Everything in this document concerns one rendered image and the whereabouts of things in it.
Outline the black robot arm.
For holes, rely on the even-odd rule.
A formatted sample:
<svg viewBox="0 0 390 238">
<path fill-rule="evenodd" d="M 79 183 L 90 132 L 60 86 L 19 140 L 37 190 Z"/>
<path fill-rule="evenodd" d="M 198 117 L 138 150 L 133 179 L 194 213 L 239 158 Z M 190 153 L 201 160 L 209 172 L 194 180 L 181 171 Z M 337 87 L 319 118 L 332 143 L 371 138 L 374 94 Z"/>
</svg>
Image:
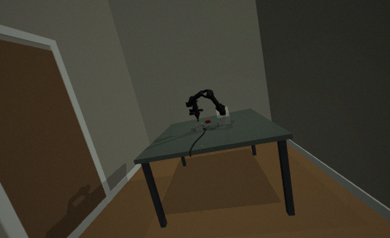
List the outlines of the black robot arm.
<svg viewBox="0 0 390 238">
<path fill-rule="evenodd" d="M 206 93 L 206 92 L 207 92 L 207 95 L 205 96 L 203 93 Z M 197 99 L 199 97 L 201 97 L 201 96 L 203 96 L 205 98 L 208 98 L 208 99 L 211 99 L 212 102 L 214 103 L 214 105 L 216 106 L 215 108 L 217 109 L 217 111 L 220 112 L 220 115 L 226 115 L 225 106 L 220 104 L 218 102 L 218 100 L 214 97 L 213 91 L 212 90 L 208 90 L 208 89 L 206 89 L 204 91 L 200 91 L 196 95 L 189 97 L 188 102 L 186 102 L 186 106 L 187 107 L 192 107 L 192 106 L 195 107 L 195 106 L 197 106 L 197 103 L 196 103 Z"/>
</svg>

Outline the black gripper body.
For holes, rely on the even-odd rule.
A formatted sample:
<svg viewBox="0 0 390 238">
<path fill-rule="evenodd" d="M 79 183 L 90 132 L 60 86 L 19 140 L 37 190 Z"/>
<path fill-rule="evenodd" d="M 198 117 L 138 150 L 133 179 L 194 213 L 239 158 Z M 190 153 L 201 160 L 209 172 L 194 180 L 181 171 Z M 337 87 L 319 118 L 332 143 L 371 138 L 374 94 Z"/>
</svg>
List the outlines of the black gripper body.
<svg viewBox="0 0 390 238">
<path fill-rule="evenodd" d="M 190 112 L 189 115 L 195 115 L 195 114 L 199 113 L 200 111 L 203 111 L 203 109 L 199 109 L 199 110 L 198 110 L 198 106 L 192 107 L 192 109 L 193 109 L 194 111 L 193 111 L 193 112 Z"/>
</svg>

